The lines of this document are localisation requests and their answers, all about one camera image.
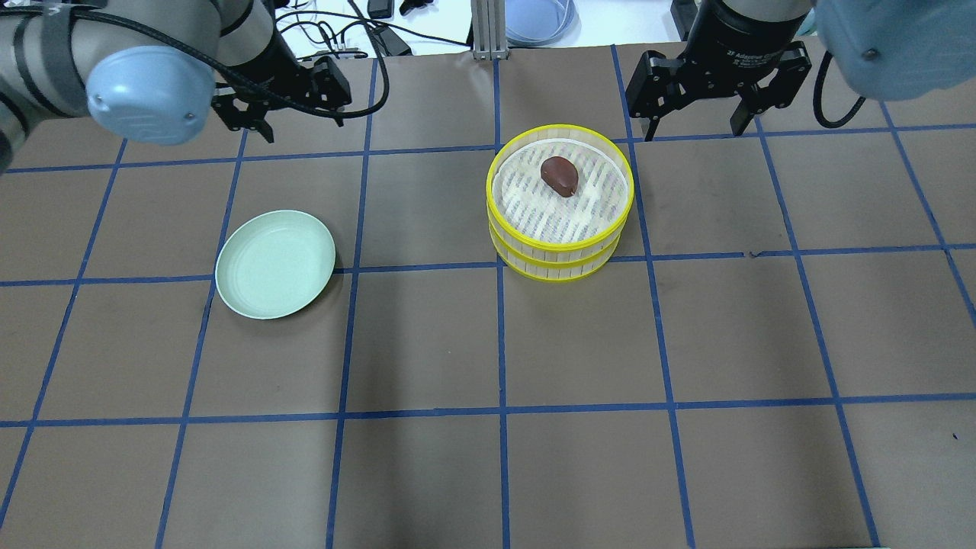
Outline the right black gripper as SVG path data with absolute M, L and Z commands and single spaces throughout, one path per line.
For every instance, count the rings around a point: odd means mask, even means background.
M 721 47 L 701 59 L 686 52 L 668 58 L 655 50 L 639 56 L 625 86 L 625 104 L 631 118 L 642 119 L 644 142 L 655 139 L 663 116 L 712 98 L 739 98 L 730 132 L 742 136 L 756 116 L 791 105 L 812 72 L 809 53 L 799 41 L 769 56 L 729 58 L 727 53 Z

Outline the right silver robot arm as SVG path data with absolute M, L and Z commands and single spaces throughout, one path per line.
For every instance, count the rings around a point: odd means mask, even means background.
M 814 116 L 827 129 L 867 100 L 913 100 L 974 77 L 972 1 L 703 1 L 676 58 L 642 53 L 625 87 L 628 115 L 652 140 L 666 115 L 737 97 L 730 131 L 742 135 L 756 116 L 790 107 L 812 73 L 798 39 L 809 14 L 825 48 Z

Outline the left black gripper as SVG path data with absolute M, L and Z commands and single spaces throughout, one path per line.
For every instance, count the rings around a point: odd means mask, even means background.
M 230 131 L 255 131 L 271 145 L 275 132 L 265 116 L 278 109 L 316 111 L 317 116 L 345 127 L 345 108 L 352 103 L 351 84 L 331 56 L 318 56 L 310 66 L 271 56 L 230 69 L 262 88 L 252 90 L 234 78 L 229 83 L 216 84 L 210 107 Z

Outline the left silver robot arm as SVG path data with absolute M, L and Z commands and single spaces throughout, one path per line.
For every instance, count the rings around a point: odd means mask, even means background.
M 2 168 L 47 120 L 91 117 L 138 143 L 191 142 L 215 114 L 275 139 L 266 114 L 342 124 L 351 85 L 332 59 L 304 65 L 276 27 L 282 1 L 2 3 Z

